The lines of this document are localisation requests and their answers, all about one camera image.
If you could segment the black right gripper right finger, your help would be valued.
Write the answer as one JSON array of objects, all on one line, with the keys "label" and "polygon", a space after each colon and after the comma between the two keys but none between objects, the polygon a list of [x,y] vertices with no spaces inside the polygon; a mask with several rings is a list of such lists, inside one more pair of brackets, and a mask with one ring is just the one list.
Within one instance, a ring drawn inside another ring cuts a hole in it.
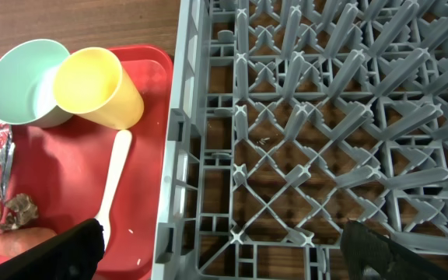
[{"label": "black right gripper right finger", "polygon": [[366,225],[350,221],[341,235],[340,249],[350,279],[369,279],[368,268],[381,279],[448,279],[448,271],[415,253],[448,254],[448,238],[396,232],[390,238]]}]

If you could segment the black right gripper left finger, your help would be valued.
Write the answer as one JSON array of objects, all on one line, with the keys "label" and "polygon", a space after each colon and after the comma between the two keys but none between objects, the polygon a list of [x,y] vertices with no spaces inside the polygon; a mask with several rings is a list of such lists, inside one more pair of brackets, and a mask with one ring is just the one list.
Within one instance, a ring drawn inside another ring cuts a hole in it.
[{"label": "black right gripper left finger", "polygon": [[87,219],[0,264],[0,280],[91,279],[104,256],[103,227]]}]

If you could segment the mint green bowl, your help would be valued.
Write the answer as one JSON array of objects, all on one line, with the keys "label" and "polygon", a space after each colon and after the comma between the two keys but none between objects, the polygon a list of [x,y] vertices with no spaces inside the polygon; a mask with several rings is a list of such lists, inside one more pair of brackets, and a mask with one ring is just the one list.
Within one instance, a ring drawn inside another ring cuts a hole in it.
[{"label": "mint green bowl", "polygon": [[12,125],[52,128],[72,114],[54,98],[58,68],[70,51],[51,39],[21,43],[0,58],[0,120]]}]

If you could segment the yellow plastic cup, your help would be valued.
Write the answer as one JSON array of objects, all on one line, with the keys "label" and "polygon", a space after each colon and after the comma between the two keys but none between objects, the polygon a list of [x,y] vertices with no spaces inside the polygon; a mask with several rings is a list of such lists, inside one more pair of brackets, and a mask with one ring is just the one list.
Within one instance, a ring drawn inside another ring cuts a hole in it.
[{"label": "yellow plastic cup", "polygon": [[67,57],[54,77],[53,94],[62,110],[117,130],[137,124],[145,109],[120,59],[101,47]]}]

